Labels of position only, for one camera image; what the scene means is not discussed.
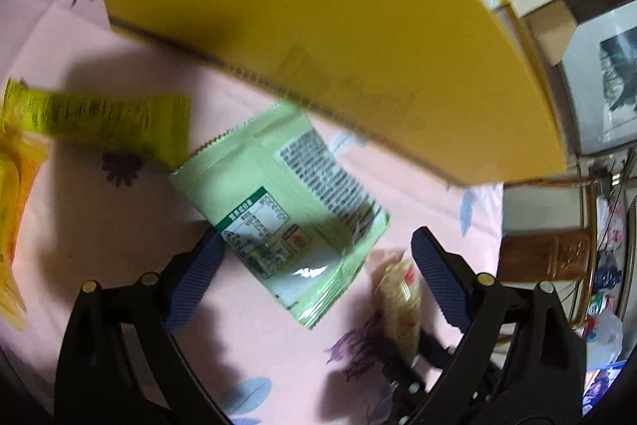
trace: yellow plastic packaging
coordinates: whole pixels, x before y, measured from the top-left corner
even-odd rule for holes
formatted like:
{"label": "yellow plastic packaging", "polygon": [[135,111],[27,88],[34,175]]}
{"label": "yellow plastic packaging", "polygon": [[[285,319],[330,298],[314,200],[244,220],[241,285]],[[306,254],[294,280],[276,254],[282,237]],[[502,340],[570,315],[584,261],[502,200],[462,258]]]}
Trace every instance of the yellow plastic packaging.
{"label": "yellow plastic packaging", "polygon": [[420,277],[411,258],[391,264],[378,284],[383,334],[412,365],[420,341]]}
{"label": "yellow plastic packaging", "polygon": [[49,147],[24,135],[0,133],[0,317],[24,328],[26,307],[15,282],[11,263],[24,206]]}
{"label": "yellow plastic packaging", "polygon": [[4,132],[19,129],[142,155],[169,168],[187,159],[189,120],[188,96],[122,100],[31,89],[12,79],[2,108]]}

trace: green snack package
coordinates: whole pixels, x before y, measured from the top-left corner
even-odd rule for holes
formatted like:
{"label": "green snack package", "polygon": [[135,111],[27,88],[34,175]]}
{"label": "green snack package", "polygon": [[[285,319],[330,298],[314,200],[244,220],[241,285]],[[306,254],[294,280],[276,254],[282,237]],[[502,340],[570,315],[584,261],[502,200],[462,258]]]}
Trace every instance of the green snack package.
{"label": "green snack package", "polygon": [[351,284],[389,224],[305,114],[287,104],[204,147],[171,180],[307,328]]}
{"label": "green snack package", "polygon": [[9,79],[2,130],[25,130],[68,143],[143,155],[176,168],[188,157],[190,98],[143,100],[48,92]]}

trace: yellow-green wrapper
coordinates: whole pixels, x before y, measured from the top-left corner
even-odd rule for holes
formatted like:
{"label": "yellow-green wrapper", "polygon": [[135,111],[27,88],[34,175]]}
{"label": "yellow-green wrapper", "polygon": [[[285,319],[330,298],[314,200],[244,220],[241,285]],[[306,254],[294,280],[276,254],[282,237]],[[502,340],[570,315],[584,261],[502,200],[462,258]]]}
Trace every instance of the yellow-green wrapper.
{"label": "yellow-green wrapper", "polygon": [[2,130],[36,132],[117,153],[142,155],[169,168],[188,155],[190,98],[144,100],[47,92],[9,80]]}

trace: black and white picture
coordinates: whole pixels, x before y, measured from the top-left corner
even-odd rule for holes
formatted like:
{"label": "black and white picture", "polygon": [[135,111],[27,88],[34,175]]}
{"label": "black and white picture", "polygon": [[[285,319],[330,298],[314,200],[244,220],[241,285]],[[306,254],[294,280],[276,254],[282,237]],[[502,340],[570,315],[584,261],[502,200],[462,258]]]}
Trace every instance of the black and white picture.
{"label": "black and white picture", "polygon": [[600,43],[604,132],[637,119],[637,28]]}

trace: framed picture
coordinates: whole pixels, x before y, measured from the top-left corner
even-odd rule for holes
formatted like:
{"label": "framed picture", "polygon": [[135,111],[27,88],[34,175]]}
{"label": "framed picture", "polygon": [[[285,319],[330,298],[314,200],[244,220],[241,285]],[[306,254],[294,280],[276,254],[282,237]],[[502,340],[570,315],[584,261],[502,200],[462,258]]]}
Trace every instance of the framed picture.
{"label": "framed picture", "polygon": [[569,144],[584,156],[632,146],[637,143],[637,0],[565,2],[578,23],[556,67],[569,94]]}

